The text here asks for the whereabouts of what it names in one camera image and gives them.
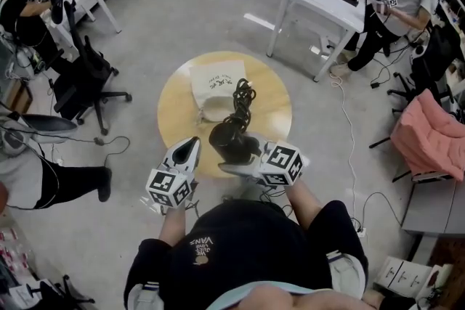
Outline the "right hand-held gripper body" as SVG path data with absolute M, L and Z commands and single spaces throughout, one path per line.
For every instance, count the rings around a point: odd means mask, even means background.
M 270 187 L 290 187 L 300 176 L 304 162 L 300 150 L 286 142 L 267 142 L 257 169 L 259 179 Z

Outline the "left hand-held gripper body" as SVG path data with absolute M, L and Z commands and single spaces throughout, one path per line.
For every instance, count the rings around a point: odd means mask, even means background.
M 152 168 L 145 185 L 145 205 L 162 214 L 166 209 L 178 209 L 187 200 L 191 201 L 197 187 L 194 166 L 169 167 L 161 163 Z

